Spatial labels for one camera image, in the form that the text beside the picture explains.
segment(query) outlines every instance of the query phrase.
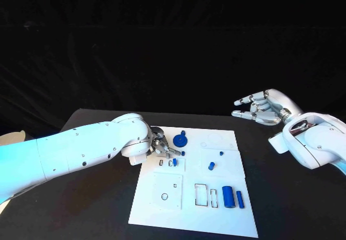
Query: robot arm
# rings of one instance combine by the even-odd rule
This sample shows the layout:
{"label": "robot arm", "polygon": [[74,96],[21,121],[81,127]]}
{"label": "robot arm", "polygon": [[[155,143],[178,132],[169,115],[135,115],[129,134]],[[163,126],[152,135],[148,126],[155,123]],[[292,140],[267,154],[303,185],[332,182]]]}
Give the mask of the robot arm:
{"label": "robot arm", "polygon": [[283,132],[269,139],[277,152],[290,151],[310,169],[331,163],[346,174],[346,124],[331,115],[303,113],[293,100],[276,89],[250,95],[234,104],[250,102],[250,112],[237,110],[233,116],[270,126],[285,123]]}
{"label": "robot arm", "polygon": [[122,151],[137,165],[148,160],[150,148],[165,146],[171,153],[181,152],[162,143],[143,117],[130,113],[113,121],[77,127],[52,136],[0,146],[0,203],[15,198],[48,180],[88,168]]}

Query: white board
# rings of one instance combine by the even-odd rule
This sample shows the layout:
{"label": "white board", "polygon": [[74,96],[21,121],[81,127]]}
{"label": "white board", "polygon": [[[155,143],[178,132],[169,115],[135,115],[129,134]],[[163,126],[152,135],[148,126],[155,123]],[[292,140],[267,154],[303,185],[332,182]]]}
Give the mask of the white board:
{"label": "white board", "polygon": [[[142,164],[129,223],[259,238],[236,132],[161,128],[169,146],[185,151],[185,156],[176,157],[176,167],[169,166],[174,158],[166,159],[165,155],[156,153]],[[188,144],[179,148],[174,145],[174,137],[182,130],[186,132]],[[211,162],[215,162],[212,171],[208,169]],[[208,206],[197,205],[195,184],[207,185]],[[224,186],[233,187],[236,208],[225,207]],[[212,207],[211,189],[217,190],[218,207]],[[244,209],[238,205],[237,191],[243,194]],[[163,193],[168,194],[166,200],[162,199]]]}

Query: metallic hand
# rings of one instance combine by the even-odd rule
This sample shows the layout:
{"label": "metallic hand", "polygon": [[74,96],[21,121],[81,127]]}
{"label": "metallic hand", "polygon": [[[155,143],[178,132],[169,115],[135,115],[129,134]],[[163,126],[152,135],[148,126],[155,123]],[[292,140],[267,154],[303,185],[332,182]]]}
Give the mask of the metallic hand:
{"label": "metallic hand", "polygon": [[251,103],[250,111],[233,111],[233,116],[256,120],[257,123],[273,126],[282,121],[287,124],[293,118],[303,114],[295,101],[279,90],[261,91],[241,100],[234,105]]}
{"label": "metallic hand", "polygon": [[152,126],[152,132],[153,132],[153,142],[152,142],[152,148],[156,151],[158,154],[166,153],[166,158],[171,158],[171,154],[175,154],[181,156],[181,152],[169,147],[169,142],[165,137],[165,131],[158,126]]}

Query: blue object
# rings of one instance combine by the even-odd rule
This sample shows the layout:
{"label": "blue object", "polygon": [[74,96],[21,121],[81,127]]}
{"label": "blue object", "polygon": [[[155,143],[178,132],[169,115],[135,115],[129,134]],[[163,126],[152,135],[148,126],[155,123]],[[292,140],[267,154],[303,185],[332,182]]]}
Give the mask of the blue object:
{"label": "blue object", "polygon": [[241,191],[237,191],[237,198],[238,198],[238,203],[240,203],[240,208],[244,209],[244,198],[243,198],[243,193]]}
{"label": "blue object", "polygon": [[186,131],[182,131],[182,133],[175,136],[174,144],[179,148],[182,148],[188,144]]}
{"label": "blue object", "polygon": [[223,194],[224,194],[224,204],[227,208],[236,208],[236,196],[234,196],[234,189],[231,186],[223,187]]}
{"label": "blue object", "polygon": [[211,162],[208,169],[212,171],[215,169],[215,163]]}

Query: robotic hand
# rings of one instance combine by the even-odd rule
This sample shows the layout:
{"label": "robotic hand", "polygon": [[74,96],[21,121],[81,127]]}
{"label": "robotic hand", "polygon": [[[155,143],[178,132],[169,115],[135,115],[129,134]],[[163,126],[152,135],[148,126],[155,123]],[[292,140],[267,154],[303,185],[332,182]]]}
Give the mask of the robotic hand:
{"label": "robotic hand", "polygon": [[328,114],[303,113],[276,89],[244,97],[234,105],[247,103],[251,103],[250,111],[233,111],[233,116],[269,126],[285,123],[283,132],[269,139],[276,151],[280,154],[290,151],[310,169],[331,163],[346,175],[346,124]]}
{"label": "robotic hand", "polygon": [[51,179],[88,168],[122,151],[137,165],[153,152],[175,154],[165,132],[136,113],[52,136],[0,146],[0,203]]}

